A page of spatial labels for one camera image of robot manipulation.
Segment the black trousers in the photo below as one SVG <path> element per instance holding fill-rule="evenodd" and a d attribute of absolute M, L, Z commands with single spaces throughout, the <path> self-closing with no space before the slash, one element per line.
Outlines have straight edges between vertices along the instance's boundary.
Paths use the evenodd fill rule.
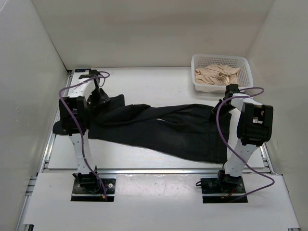
<path fill-rule="evenodd" d="M 112 97 L 91 111 L 89 138 L 138 146 L 191 161 L 224 164 L 231 114 L 218 128 L 211 115 L 213 107 L 204 104 L 151 107 L 125 105 L 124 95 Z"/>

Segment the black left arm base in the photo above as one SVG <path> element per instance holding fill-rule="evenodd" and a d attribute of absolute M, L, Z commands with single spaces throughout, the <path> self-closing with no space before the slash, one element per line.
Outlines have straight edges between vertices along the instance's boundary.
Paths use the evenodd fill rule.
<path fill-rule="evenodd" d="M 113 202 L 115 198 L 116 179 L 98 180 L 92 173 L 81 175 L 73 173 L 74 184 L 71 201 L 73 202 Z"/>

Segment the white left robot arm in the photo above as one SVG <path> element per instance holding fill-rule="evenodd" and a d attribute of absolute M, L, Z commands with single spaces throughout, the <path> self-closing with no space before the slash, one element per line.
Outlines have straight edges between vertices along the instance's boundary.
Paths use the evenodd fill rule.
<path fill-rule="evenodd" d="M 100 191 L 102 196 L 106 196 L 106 189 L 91 160 L 88 133 L 90 110 L 110 101 L 100 83 L 108 77 L 110 73 L 106 71 L 91 69 L 79 76 L 77 84 L 59 91 L 60 123 L 73 144 L 77 161 L 73 176 L 81 187 L 91 193 Z"/>

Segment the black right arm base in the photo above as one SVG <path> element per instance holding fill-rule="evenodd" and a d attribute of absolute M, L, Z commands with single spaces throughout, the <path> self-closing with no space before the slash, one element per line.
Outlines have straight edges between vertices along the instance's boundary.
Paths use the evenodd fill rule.
<path fill-rule="evenodd" d="M 243 181 L 236 188 L 220 186 L 216 178 L 200 178 L 195 184 L 202 191 L 203 204 L 247 203 Z"/>

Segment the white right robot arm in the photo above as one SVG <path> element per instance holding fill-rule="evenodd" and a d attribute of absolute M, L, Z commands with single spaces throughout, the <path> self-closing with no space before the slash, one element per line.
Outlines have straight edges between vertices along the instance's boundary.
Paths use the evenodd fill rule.
<path fill-rule="evenodd" d="M 237 84 L 226 86 L 225 96 L 211 112 L 211 119 L 216 122 L 218 133 L 231 154 L 222 170 L 218 172 L 216 187 L 221 192 L 228 192 L 240 185 L 243 169 L 253 152 L 272 135 L 273 113 L 271 105 L 256 102 L 251 96 L 239 89 Z M 240 112 L 235 124 L 237 142 L 234 148 L 224 138 L 220 125 L 223 116 L 231 110 Z"/>

